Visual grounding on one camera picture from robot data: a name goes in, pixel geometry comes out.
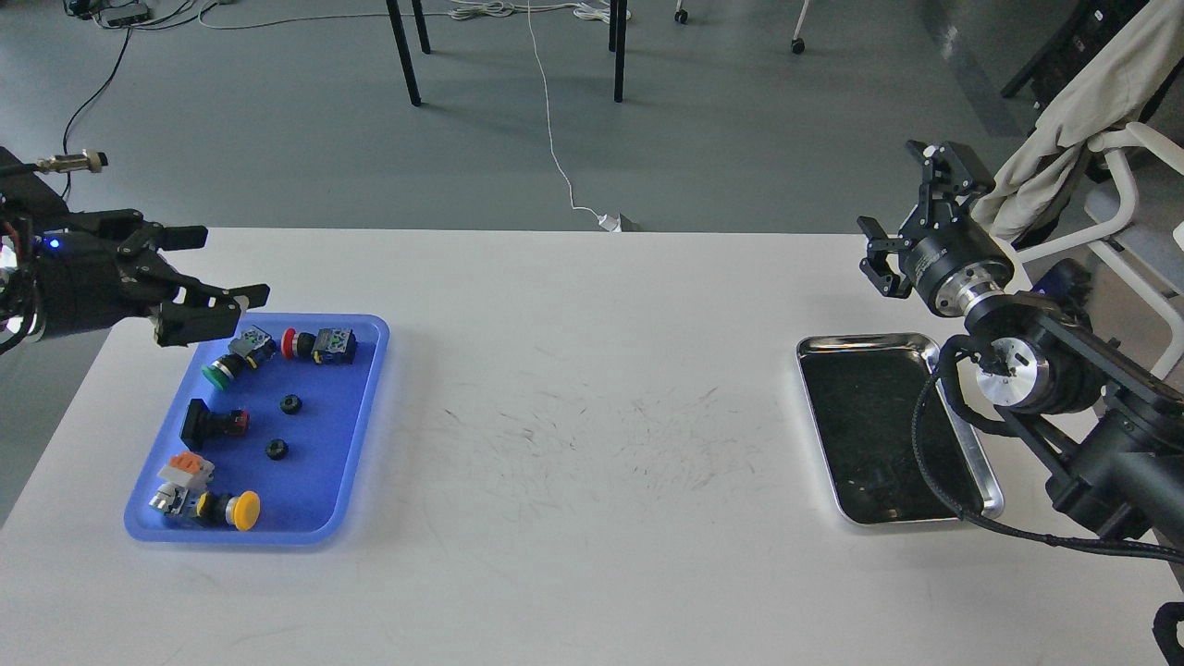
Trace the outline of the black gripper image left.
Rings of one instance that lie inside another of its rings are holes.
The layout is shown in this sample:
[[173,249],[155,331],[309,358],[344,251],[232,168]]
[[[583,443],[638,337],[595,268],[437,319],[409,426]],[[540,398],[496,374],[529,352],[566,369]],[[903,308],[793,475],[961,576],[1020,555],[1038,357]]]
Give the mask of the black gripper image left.
[[161,347],[233,337],[242,312],[268,303],[268,284],[233,290],[194,284],[180,301],[172,301],[174,284],[140,271],[141,265],[165,268],[160,252],[199,249],[207,237],[204,225],[167,228],[139,211],[51,219],[34,261],[38,337],[73,337],[110,328],[127,316],[149,315]]

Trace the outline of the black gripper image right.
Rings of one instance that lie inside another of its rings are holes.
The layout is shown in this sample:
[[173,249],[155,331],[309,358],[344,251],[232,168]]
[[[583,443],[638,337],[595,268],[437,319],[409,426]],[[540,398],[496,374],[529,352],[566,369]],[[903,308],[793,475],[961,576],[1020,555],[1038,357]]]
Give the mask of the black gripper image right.
[[[972,222],[971,206],[995,188],[993,173],[955,141],[909,140],[906,151],[921,164],[918,203],[896,236],[871,216],[856,218],[867,237],[861,270],[883,296],[906,299],[914,287],[934,315],[964,316],[982,294],[1000,292],[1015,274],[1006,252]],[[888,262],[900,252],[905,275]]]

